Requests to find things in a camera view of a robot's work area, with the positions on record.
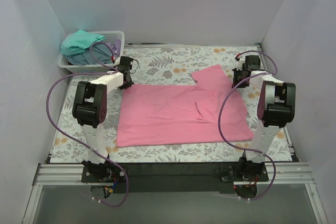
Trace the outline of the pink t shirt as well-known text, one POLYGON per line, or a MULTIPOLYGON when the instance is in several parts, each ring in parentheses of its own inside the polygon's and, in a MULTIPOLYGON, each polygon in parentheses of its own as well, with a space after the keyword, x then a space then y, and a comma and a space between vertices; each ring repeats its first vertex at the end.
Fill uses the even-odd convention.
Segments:
POLYGON ((193 86, 134 84, 123 92, 117 146, 250 141, 247 108, 220 65, 193 72, 193 86))

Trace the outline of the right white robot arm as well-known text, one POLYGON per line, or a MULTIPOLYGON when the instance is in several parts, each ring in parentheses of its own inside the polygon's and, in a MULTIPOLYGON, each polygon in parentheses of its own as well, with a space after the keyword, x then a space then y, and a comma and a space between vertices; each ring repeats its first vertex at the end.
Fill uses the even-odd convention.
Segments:
POLYGON ((233 69, 233 87, 250 85, 260 91, 257 106, 258 124, 250 143, 238 161, 238 176, 242 180, 256 179, 266 173, 264 154, 268 152, 276 134, 292 122, 295 116, 296 85, 283 82, 261 69, 258 55, 238 54, 238 66, 233 69))

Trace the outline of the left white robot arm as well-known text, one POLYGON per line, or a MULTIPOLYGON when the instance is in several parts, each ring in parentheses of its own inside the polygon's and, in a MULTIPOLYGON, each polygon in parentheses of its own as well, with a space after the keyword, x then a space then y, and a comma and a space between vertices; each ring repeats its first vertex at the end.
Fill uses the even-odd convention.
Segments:
POLYGON ((109 181, 113 175, 112 165, 105 160, 109 154, 102 125, 108 112, 108 94, 134 84, 131 78, 134 61, 133 58, 122 56, 116 66, 117 72, 108 71, 95 80, 77 84, 72 115, 82 128, 86 144, 90 146, 88 158, 82 164, 89 175, 100 182, 109 181))

